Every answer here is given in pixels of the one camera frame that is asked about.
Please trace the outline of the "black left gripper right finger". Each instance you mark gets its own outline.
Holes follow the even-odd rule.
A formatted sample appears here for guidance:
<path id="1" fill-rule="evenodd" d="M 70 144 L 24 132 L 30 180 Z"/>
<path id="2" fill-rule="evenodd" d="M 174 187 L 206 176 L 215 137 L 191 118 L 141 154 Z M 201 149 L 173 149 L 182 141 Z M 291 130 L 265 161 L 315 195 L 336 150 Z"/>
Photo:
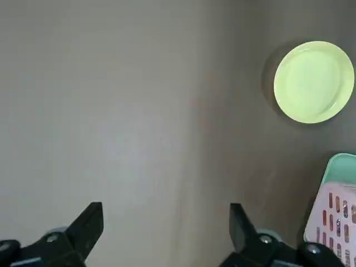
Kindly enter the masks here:
<path id="1" fill-rule="evenodd" d="M 229 234 L 234 251 L 220 267 L 344 266 L 325 245 L 301 243 L 294 249 L 270 234 L 258 233 L 240 203 L 231 203 Z"/>

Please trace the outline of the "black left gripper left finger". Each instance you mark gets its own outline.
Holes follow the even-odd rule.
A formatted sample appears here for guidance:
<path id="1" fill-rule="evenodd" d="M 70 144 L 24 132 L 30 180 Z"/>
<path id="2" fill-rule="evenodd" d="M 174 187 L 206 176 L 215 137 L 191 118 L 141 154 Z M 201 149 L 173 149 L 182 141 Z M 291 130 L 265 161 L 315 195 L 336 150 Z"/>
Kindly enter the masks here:
<path id="1" fill-rule="evenodd" d="M 85 266 L 102 233 L 102 203 L 92 202 L 68 227 L 52 229 L 29 246 L 1 240 L 1 266 Z"/>

